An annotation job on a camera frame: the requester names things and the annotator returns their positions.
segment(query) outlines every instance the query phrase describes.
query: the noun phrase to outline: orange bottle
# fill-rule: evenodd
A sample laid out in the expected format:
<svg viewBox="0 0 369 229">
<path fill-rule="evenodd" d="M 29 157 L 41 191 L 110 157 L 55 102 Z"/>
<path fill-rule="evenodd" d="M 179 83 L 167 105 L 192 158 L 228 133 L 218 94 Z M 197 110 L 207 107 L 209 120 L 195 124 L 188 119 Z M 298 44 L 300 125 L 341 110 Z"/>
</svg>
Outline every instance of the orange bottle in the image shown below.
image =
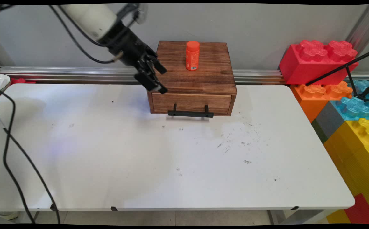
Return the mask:
<svg viewBox="0 0 369 229">
<path fill-rule="evenodd" d="M 195 71 L 199 68 L 200 43 L 197 41 L 187 42 L 186 69 Z"/>
</svg>

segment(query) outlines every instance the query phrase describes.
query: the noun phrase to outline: drawer handle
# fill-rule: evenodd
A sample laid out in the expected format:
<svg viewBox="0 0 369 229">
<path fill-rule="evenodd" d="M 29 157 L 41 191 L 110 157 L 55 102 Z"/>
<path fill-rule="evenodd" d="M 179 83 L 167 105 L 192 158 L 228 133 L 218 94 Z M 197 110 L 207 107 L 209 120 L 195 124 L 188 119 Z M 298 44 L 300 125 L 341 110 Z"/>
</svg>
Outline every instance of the drawer handle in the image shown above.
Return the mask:
<svg viewBox="0 0 369 229">
<path fill-rule="evenodd" d="M 187 117 L 201 117 L 201 118 L 212 118 L 214 117 L 213 112 L 209 112 L 209 106 L 204 106 L 204 112 L 198 112 L 198 111 L 181 111 L 176 110 L 177 104 L 174 104 L 173 110 L 168 110 L 167 115 L 168 116 L 187 116 Z"/>
</svg>

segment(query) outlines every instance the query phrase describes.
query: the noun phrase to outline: white table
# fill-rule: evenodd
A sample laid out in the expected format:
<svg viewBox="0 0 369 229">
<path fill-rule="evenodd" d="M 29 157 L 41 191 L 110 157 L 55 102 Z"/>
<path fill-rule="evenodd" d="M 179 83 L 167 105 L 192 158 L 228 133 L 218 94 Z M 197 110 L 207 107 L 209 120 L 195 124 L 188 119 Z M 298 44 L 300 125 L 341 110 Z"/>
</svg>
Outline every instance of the white table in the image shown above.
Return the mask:
<svg viewBox="0 0 369 229">
<path fill-rule="evenodd" d="M 313 210 L 298 211 L 311 219 L 354 205 L 288 87 L 237 90 L 232 116 L 211 119 L 150 114 L 139 85 L 14 84 L 6 93 L 17 104 L 12 134 L 61 211 L 297 206 Z M 6 126 L 11 110 L 1 96 Z M 5 135 L 0 127 L 0 211 L 21 211 L 2 163 Z M 7 161 L 30 210 L 49 210 L 46 191 L 13 142 Z"/>
</svg>

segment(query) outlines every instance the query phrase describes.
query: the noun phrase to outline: wooden drawer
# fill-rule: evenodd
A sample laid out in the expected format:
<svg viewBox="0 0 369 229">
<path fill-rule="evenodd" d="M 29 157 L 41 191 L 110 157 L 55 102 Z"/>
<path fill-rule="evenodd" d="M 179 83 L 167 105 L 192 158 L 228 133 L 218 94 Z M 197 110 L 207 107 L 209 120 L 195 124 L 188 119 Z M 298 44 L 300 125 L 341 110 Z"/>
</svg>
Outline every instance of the wooden drawer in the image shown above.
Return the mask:
<svg viewBox="0 0 369 229">
<path fill-rule="evenodd" d="M 180 111 L 204 112 L 204 106 L 209 106 L 209 112 L 214 115 L 228 116 L 231 104 L 231 95 L 215 94 L 173 94 L 173 93 L 151 93 L 150 101 L 152 113 L 166 114 L 168 110 L 173 110 L 177 104 Z"/>
<path fill-rule="evenodd" d="M 227 43 L 200 42 L 199 69 L 186 69 L 186 42 L 160 41 L 158 59 L 166 68 L 165 74 L 156 72 L 167 93 L 149 92 L 149 107 L 153 114 L 167 114 L 168 110 L 209 112 L 214 116 L 231 116 L 237 95 Z"/>
</svg>

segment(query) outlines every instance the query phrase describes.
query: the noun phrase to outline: orange bottle cap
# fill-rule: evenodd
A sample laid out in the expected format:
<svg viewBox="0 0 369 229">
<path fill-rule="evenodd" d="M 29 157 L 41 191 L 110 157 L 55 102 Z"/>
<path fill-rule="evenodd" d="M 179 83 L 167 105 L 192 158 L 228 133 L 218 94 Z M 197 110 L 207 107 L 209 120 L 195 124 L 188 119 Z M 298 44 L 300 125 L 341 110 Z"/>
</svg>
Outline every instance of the orange bottle cap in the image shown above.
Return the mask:
<svg viewBox="0 0 369 229">
<path fill-rule="evenodd" d="M 187 42 L 187 50 L 189 50 L 190 52 L 195 52 L 195 51 L 198 51 L 199 49 L 200 49 L 200 43 L 198 43 L 197 41 Z"/>
</svg>

